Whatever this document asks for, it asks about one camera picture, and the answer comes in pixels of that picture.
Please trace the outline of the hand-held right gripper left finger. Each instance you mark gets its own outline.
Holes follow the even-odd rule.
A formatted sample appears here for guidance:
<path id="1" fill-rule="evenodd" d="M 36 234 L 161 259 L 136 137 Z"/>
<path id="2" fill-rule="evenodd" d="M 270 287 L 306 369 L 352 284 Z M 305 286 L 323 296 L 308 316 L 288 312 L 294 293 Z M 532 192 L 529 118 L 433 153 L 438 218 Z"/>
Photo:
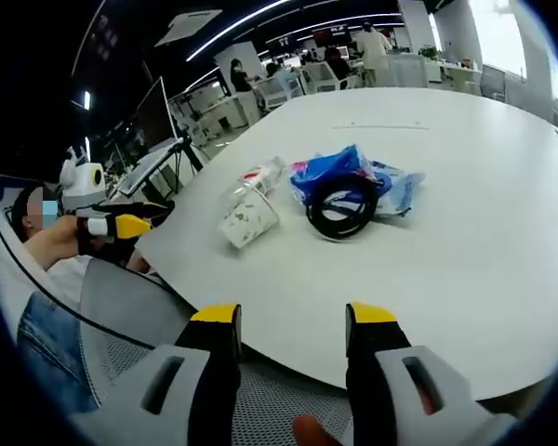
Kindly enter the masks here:
<path id="1" fill-rule="evenodd" d="M 88 445 L 229 445 L 240 354 L 240 305 L 204 307 L 175 345 L 150 352 L 72 423 Z"/>

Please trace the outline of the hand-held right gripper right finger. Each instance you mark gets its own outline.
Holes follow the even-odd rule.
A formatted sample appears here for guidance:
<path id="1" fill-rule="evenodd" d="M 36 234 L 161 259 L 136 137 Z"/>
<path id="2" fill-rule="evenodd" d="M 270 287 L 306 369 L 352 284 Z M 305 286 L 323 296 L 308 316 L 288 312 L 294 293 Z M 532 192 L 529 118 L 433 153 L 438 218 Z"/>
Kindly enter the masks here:
<path id="1" fill-rule="evenodd" d="M 346 357 L 354 445 L 493 445 L 516 421 L 474 400 L 468 380 L 412 345 L 385 308 L 347 304 Z"/>

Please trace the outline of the person's left hand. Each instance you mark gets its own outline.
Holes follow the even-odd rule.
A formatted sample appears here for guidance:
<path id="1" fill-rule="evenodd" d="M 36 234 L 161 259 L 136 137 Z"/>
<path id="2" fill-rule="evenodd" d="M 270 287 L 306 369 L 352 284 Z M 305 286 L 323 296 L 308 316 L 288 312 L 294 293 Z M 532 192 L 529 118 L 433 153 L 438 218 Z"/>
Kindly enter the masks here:
<path id="1" fill-rule="evenodd" d="M 147 273 L 151 265 L 136 248 L 139 239 L 93 237 L 88 234 L 77 237 L 80 255 L 93 256 L 138 273 Z"/>

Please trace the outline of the person's right hand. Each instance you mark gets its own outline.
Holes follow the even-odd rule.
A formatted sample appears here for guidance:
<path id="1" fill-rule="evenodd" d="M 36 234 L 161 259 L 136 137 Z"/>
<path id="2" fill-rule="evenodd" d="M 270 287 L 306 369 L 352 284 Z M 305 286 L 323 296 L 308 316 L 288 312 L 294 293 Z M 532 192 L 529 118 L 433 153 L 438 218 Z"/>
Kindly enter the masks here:
<path id="1" fill-rule="evenodd" d="M 325 431 L 323 425 L 313 416 L 297 416 L 292 423 L 292 431 L 298 446 L 340 446 L 340 443 Z"/>

